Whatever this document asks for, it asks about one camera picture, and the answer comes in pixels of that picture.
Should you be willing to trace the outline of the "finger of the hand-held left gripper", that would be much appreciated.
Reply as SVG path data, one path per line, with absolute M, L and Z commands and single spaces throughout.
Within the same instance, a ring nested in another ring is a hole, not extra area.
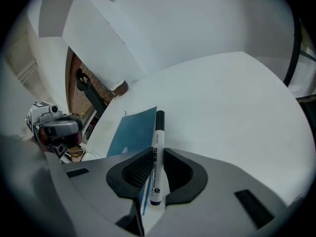
M 81 132 L 83 126 L 79 119 L 54 119 L 41 125 L 48 137 L 67 137 Z

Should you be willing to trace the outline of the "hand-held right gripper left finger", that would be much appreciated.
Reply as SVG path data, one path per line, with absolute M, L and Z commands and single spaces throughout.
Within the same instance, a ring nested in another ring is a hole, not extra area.
M 130 233 L 144 236 L 141 199 L 153 168 L 151 147 L 139 153 L 68 163 L 63 168 L 75 189 L 98 213 Z

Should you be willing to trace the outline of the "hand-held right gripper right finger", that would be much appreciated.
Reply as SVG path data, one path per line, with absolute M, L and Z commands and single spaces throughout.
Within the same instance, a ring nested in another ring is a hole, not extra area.
M 167 148 L 169 194 L 151 237 L 251 237 L 286 208 L 263 183 L 217 159 Z

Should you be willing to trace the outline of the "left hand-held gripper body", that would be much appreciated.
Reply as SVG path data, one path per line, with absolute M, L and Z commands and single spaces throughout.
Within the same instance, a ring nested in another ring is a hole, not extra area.
M 35 142 L 40 147 L 45 148 L 48 152 L 55 153 L 59 158 L 61 158 L 66 152 L 66 146 L 62 146 L 61 143 L 57 145 L 52 145 L 51 143 L 43 144 L 39 137 L 40 127 L 46 122 L 65 116 L 66 115 L 59 110 L 57 105 L 50 104 L 49 102 L 45 102 L 43 100 L 36 100 L 26 117 L 26 124 L 33 133 Z

